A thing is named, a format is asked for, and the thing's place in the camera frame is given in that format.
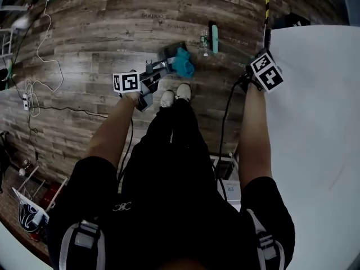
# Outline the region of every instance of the teal cloth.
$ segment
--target teal cloth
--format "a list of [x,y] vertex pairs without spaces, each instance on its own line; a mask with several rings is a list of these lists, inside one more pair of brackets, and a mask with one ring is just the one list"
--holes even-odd
[[173,69],[181,77],[191,78],[194,75],[195,68],[190,63],[190,53],[179,47],[175,56],[175,61],[172,63]]

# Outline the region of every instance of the shoe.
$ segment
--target shoe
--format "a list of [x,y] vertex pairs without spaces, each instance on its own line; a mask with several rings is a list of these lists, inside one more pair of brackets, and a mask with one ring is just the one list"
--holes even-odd
[[171,90],[166,90],[160,99],[160,107],[169,108],[173,106],[174,100],[175,100],[174,92]]
[[188,84],[180,84],[176,91],[176,99],[185,99],[187,102],[190,102],[191,99],[191,89]]

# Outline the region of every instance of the person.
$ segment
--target person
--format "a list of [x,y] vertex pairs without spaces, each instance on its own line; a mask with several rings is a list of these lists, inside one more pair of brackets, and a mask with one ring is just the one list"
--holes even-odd
[[250,84],[246,95],[238,148],[240,212],[217,191],[190,99],[187,84],[176,96],[164,92],[160,111],[124,169],[121,194],[116,170],[138,93],[125,94],[116,104],[50,212],[48,250],[54,269],[66,230],[95,217],[105,237],[106,269],[264,269],[248,209],[281,244],[282,255],[278,248],[273,253],[277,263],[282,259],[285,268],[289,265],[295,231],[272,179],[264,93]]

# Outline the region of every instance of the water bottle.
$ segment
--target water bottle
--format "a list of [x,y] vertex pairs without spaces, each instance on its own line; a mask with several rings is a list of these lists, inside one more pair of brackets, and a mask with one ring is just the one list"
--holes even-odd
[[210,54],[210,37],[209,37],[209,29],[203,29],[201,31],[200,37],[200,46],[202,48],[202,53],[205,57]]

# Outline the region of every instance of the floor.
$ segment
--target floor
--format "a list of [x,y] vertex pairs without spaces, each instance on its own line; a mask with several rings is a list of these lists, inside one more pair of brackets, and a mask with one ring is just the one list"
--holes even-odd
[[[40,0],[32,17],[43,8],[44,0]],[[34,92],[41,106],[109,113],[119,99],[113,92],[112,73],[142,72],[146,60],[155,61],[161,47],[185,41],[195,64],[194,78],[172,75],[161,81],[154,105],[134,114],[132,146],[146,133],[164,90],[186,82],[192,88],[191,103],[200,131],[210,152],[216,153],[231,86],[244,72],[249,57],[262,47],[264,8],[265,0],[53,0],[46,9],[53,24],[39,54],[47,60],[59,60],[65,79],[56,92],[39,84]],[[333,0],[271,0],[269,24],[289,12],[302,15],[312,24],[346,24],[338,9],[338,2]],[[14,19],[10,15],[5,26]],[[219,53],[203,57],[199,39],[209,20],[219,28]],[[21,45],[14,77],[21,93],[26,78],[40,79],[53,88],[61,80],[55,62],[45,64],[36,56],[48,24],[48,17],[42,15]],[[244,94],[237,89],[226,122],[224,152],[236,148],[244,101]],[[0,107],[0,129],[10,132],[19,156],[34,161],[34,149],[28,142],[29,115],[14,87],[0,93]],[[38,131],[31,134],[31,141],[39,153],[40,172],[58,181],[71,175],[103,120],[82,112],[51,109],[31,118],[30,126]]]

